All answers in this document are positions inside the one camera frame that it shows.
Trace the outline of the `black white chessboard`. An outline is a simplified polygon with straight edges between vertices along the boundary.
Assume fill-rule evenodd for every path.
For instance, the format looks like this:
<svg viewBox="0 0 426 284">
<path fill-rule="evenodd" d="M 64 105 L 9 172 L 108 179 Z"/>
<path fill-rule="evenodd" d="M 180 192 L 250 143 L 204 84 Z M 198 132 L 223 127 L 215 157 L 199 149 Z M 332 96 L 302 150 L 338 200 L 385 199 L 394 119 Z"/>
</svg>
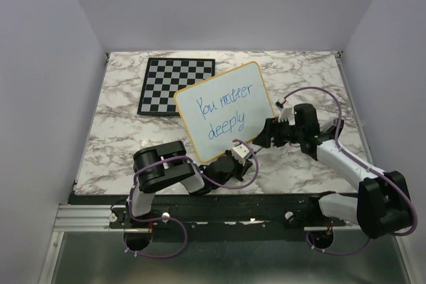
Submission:
<svg viewBox="0 0 426 284">
<path fill-rule="evenodd" d="M 149 58 L 137 114 L 178 116 L 174 94 L 215 75 L 214 59 Z"/>
</svg>

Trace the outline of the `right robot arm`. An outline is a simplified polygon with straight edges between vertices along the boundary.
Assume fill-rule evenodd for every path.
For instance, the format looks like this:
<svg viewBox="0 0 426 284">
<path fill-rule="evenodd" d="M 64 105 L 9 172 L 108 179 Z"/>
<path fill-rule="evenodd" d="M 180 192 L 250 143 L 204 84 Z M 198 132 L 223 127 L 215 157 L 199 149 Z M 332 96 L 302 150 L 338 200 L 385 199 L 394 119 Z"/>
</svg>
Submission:
<svg viewBox="0 0 426 284">
<path fill-rule="evenodd" d="M 335 135 L 342 128 L 338 119 L 320 126 L 316 108 L 298 104 L 283 109 L 278 118 L 266 119 L 253 143 L 262 148 L 297 144 L 302 153 L 330 167 L 356 190 L 356 197 L 320 195 L 318 202 L 306 209 L 310 223 L 321 225 L 336 217 L 357 224 L 372 239 L 413 227 L 415 218 L 404 176 L 376 168 L 337 144 Z"/>
</svg>

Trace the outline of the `black eraser holder stand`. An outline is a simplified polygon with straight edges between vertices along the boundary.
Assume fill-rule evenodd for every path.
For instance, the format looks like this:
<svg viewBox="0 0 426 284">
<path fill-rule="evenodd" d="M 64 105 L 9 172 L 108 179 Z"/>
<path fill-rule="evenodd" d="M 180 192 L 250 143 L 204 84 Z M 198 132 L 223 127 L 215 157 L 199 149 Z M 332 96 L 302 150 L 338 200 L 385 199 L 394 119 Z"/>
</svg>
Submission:
<svg viewBox="0 0 426 284">
<path fill-rule="evenodd" d="M 325 124 L 322 124 L 320 126 L 320 132 L 321 133 L 325 133 L 325 134 L 331 134 L 332 136 L 335 136 L 335 131 L 338 131 L 338 135 L 341 134 L 341 131 L 343 130 L 344 127 L 344 120 L 340 121 L 340 125 L 337 125 L 338 123 L 338 118 L 334 118 L 328 122 L 326 122 Z"/>
</svg>

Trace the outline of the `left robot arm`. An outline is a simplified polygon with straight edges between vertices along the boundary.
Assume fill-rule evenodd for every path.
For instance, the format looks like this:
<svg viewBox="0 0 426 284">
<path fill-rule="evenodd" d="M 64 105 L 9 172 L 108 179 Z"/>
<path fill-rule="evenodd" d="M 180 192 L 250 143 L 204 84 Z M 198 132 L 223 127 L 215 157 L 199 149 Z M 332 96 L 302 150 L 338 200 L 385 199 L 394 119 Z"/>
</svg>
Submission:
<svg viewBox="0 0 426 284">
<path fill-rule="evenodd" d="M 134 178 L 125 220 L 133 227 L 143 226 L 155 194 L 174 184 L 183 185 L 191 196 L 203 196 L 217 188 L 238 190 L 253 184 L 259 170 L 257 152 L 245 142 L 237 140 L 236 143 L 208 165 L 198 165 L 187 156 L 181 141 L 134 153 Z"/>
</svg>

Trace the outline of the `yellow framed whiteboard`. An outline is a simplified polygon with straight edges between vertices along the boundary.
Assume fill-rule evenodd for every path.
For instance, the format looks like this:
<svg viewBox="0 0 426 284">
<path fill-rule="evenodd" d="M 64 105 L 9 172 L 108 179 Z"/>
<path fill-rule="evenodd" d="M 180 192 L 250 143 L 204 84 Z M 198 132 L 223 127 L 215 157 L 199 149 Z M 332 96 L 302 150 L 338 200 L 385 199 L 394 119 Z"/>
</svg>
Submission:
<svg viewBox="0 0 426 284">
<path fill-rule="evenodd" d="M 253 140 L 275 116 L 260 65 L 250 61 L 174 94 L 174 101 L 200 162 Z"/>
</svg>

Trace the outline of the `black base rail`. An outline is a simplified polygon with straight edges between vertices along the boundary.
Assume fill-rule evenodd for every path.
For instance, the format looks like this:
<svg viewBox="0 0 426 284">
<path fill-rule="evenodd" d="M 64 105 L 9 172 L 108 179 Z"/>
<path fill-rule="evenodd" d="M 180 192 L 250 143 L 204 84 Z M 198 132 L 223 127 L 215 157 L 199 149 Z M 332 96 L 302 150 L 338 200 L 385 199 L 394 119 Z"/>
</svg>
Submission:
<svg viewBox="0 0 426 284">
<path fill-rule="evenodd" d="M 118 205 L 110 228 L 141 233 L 154 241 L 303 241 L 307 230 L 324 232 L 346 222 L 320 213 L 317 194 L 158 195 L 140 221 Z"/>
</svg>

